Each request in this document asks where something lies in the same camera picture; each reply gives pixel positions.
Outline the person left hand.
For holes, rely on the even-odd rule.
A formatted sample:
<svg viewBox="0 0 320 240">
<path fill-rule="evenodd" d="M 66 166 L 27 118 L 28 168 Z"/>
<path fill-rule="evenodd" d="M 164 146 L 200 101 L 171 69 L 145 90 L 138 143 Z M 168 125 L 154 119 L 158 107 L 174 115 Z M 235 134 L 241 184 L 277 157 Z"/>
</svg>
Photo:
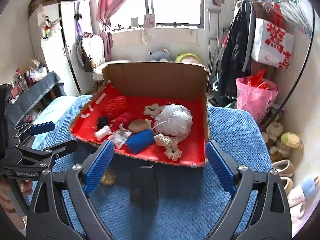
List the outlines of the person left hand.
<svg viewBox="0 0 320 240">
<path fill-rule="evenodd" d="M 7 213 L 17 213 L 21 217 L 29 213 L 28 196 L 32 193 L 31 180 L 15 181 L 1 176 L 1 206 Z"/>
</svg>

